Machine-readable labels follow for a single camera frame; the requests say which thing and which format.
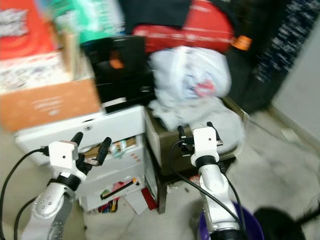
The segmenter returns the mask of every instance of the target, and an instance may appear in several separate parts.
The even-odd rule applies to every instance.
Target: baseboard
[[[277,109],[275,106],[270,106],[268,108],[269,113],[276,118],[277,120],[281,121],[284,125],[288,126],[289,128],[293,129],[295,133],[308,145],[314,148],[317,152],[320,153],[320,141],[316,139],[314,136],[309,134],[303,128],[301,128],[297,123],[287,117],[283,112]]]

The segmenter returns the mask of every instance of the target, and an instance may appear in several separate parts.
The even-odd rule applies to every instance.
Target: black cable
[[[15,165],[14,167],[11,169],[11,171],[9,172],[8,176],[6,177],[3,186],[2,186],[2,190],[1,190],[1,196],[0,196],[0,239],[1,240],[6,240],[5,235],[4,235],[4,228],[3,228],[3,209],[4,209],[4,200],[5,200],[5,193],[6,193],[6,188],[8,185],[8,182],[12,176],[12,174],[14,173],[14,171],[17,169],[17,167],[21,164],[21,162],[23,160],[25,160],[26,157],[30,156],[33,153],[37,153],[37,152],[43,152],[44,150],[39,148],[36,150],[33,150],[29,153],[27,153],[26,155],[24,155]]]
[[[215,198],[214,196],[212,196],[209,192],[207,192],[206,190],[202,189],[201,187],[199,187],[197,184],[195,184],[194,182],[190,181],[189,179],[185,178],[184,176],[182,176],[179,172],[177,172],[173,165],[172,165],[172,155],[173,155],[173,152],[174,152],[174,149],[175,147],[180,144],[181,141],[177,141],[175,144],[172,145],[171,149],[170,149],[170,152],[169,152],[169,159],[168,159],[168,162],[169,162],[169,165],[170,165],[170,168],[171,170],[178,176],[180,177],[183,181],[185,181],[187,184],[193,186],[194,188],[196,188],[197,190],[199,190],[201,193],[203,193],[204,195],[208,196],[210,199],[212,199],[213,201],[215,201],[218,205],[220,205],[220,207],[222,207],[224,210],[226,210],[233,218],[234,220],[238,223],[239,227],[241,228],[243,234],[245,235],[245,237],[247,239],[248,236],[247,236],[247,233],[244,229],[244,226],[243,224],[241,223],[240,219],[226,206],[224,205],[221,201],[219,201],[217,198]]]
[[[233,191],[233,193],[234,193],[234,195],[235,195],[235,199],[236,199],[236,202],[237,202],[237,204],[238,204],[238,206],[239,206],[239,210],[240,210],[240,217],[241,217],[241,221],[242,221],[242,227],[243,227],[243,229],[246,231],[246,223],[245,223],[244,210],[243,210],[243,208],[242,208],[242,204],[241,204],[241,201],[240,201],[240,197],[239,197],[239,195],[238,195],[238,193],[237,193],[234,185],[231,183],[231,181],[230,181],[229,178],[227,177],[227,175],[224,174],[224,176],[225,176],[225,178],[228,180],[228,183],[229,183],[229,185],[230,185],[230,187],[231,187],[231,189],[232,189],[232,191]]]
[[[22,213],[28,207],[29,204],[32,204],[36,200],[36,198],[37,197],[32,198],[26,204],[24,204],[22,208],[20,208],[20,210],[15,218],[15,221],[14,221],[13,240],[18,240],[18,227],[19,227],[19,221],[20,221]]]

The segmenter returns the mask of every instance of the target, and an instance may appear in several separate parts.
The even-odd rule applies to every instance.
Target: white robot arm
[[[46,147],[50,166],[58,173],[32,205],[32,214],[22,240],[61,240],[64,224],[68,218],[75,191],[86,180],[92,166],[103,164],[111,144],[107,137],[101,144],[95,160],[85,162],[83,154],[78,153],[78,145],[83,137],[78,132],[71,141],[56,141]]]
[[[219,200],[233,216],[238,217],[233,202],[229,197],[229,181],[222,174],[218,165],[217,146],[223,144],[211,122],[207,127],[193,130],[192,137],[184,136],[183,128],[178,128],[181,147],[193,145],[194,154],[191,163],[197,167],[200,187]],[[211,240],[244,240],[238,221],[216,201],[201,193],[204,202],[204,216]]]

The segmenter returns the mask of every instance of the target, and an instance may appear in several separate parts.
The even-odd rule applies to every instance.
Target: patterned fabric
[[[320,11],[320,0],[291,0],[271,46],[260,57],[255,72],[261,82],[269,82],[277,72],[288,73],[302,49]]]

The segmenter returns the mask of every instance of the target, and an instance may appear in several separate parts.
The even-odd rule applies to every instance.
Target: orange box
[[[0,95],[0,121],[8,131],[98,112],[94,81],[85,79]]]

